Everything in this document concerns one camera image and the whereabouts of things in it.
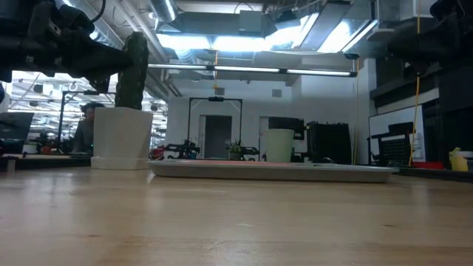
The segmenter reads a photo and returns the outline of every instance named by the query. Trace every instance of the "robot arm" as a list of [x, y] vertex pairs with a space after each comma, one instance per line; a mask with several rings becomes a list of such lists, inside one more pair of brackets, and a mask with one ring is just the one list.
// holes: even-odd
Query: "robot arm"
[[65, 72], [86, 78], [107, 92], [109, 77], [133, 63], [124, 52], [93, 41], [86, 15], [53, 0], [1, 0], [0, 81], [11, 82], [13, 70], [53, 77]]

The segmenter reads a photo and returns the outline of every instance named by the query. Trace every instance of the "fluorescent light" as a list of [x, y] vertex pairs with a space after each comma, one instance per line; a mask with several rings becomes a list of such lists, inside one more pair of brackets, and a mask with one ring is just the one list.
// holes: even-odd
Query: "fluorescent light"
[[[8, 112], [27, 112], [36, 114], [59, 115], [61, 111], [29, 110], [29, 109], [8, 109]], [[81, 114], [80, 111], [64, 111], [64, 114]]]
[[47, 129], [55, 129], [55, 126], [51, 125], [31, 125], [30, 127], [32, 128], [47, 128]]
[[348, 51], [351, 47], [353, 47], [353, 45], [355, 45], [356, 43], [358, 43], [367, 33], [370, 32], [370, 30], [375, 27], [376, 25], [378, 24], [378, 20], [375, 19], [374, 21], [372, 21], [370, 23], [370, 25], [368, 25], [360, 34], [358, 34], [351, 42], [349, 42], [347, 44], [347, 46], [345, 46], [341, 51], [342, 52], [346, 52]]
[[68, 6], [73, 7], [73, 5], [71, 4], [71, 2], [69, 0], [62, 0], [62, 2], [67, 4]]
[[317, 52], [339, 52], [350, 41], [350, 26], [342, 21], [325, 39]]
[[297, 74], [297, 75], [330, 75], [330, 76], [340, 76], [340, 77], [350, 77], [351, 72], [339, 72], [339, 71], [329, 71], [329, 70], [307, 70], [307, 69], [288, 69], [288, 74]]
[[245, 67], [245, 66], [215, 66], [215, 70], [222, 71], [242, 71], [242, 72], [267, 72], [278, 73], [279, 69], [266, 67]]
[[304, 24], [304, 26], [302, 27], [299, 36], [297, 36], [297, 38], [294, 40], [292, 48], [301, 46], [302, 42], [305, 40], [305, 37], [307, 37], [307, 34], [309, 34], [310, 29], [312, 29], [312, 26], [314, 25], [314, 23], [316, 23], [318, 17], [319, 14], [314, 13], [310, 15], [309, 19], [305, 23], [302, 23], [301, 20], [301, 24]]
[[174, 50], [210, 49], [210, 43], [205, 36], [157, 34], [157, 37], [163, 47]]
[[90, 33], [89, 37], [90, 37], [92, 40], [95, 40], [95, 39], [98, 37], [98, 32], [97, 32], [97, 30], [94, 30], [93, 33]]
[[220, 36], [214, 42], [214, 49], [226, 52], [260, 52], [270, 47], [263, 38]]
[[266, 72], [291, 75], [328, 75], [338, 77], [356, 76], [353, 72], [317, 70], [317, 69], [277, 69], [270, 67], [250, 67], [250, 66], [206, 66], [206, 65], [185, 65], [185, 64], [149, 64], [149, 68], [158, 69], [187, 69], [187, 70], [208, 70], [211, 71], [238, 71], [238, 72]]
[[206, 70], [206, 66], [202, 65], [185, 65], [185, 64], [149, 64], [149, 68], [158, 69], [185, 69], [185, 70]]

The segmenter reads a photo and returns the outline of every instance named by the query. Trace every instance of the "red object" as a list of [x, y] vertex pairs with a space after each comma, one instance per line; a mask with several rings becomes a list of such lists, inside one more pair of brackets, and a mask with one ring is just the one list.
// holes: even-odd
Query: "red object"
[[41, 154], [51, 154], [52, 153], [52, 148], [49, 146], [44, 146], [41, 148]]
[[153, 160], [156, 160], [158, 158], [161, 158], [164, 156], [164, 147], [161, 146], [159, 148], [156, 148], [152, 152]]
[[442, 162], [412, 162], [417, 168], [444, 170]]

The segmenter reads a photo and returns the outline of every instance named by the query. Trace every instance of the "white plant pot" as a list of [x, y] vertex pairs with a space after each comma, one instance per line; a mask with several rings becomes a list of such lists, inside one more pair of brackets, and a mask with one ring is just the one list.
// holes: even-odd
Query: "white plant pot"
[[138, 170], [149, 167], [153, 114], [126, 107], [97, 108], [92, 168]]

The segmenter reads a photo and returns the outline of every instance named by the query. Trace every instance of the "person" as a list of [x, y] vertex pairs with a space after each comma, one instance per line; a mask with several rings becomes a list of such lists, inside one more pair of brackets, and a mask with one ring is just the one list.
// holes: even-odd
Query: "person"
[[95, 108], [105, 107], [102, 103], [91, 102], [81, 107], [85, 119], [80, 121], [75, 131], [72, 153], [93, 152]]

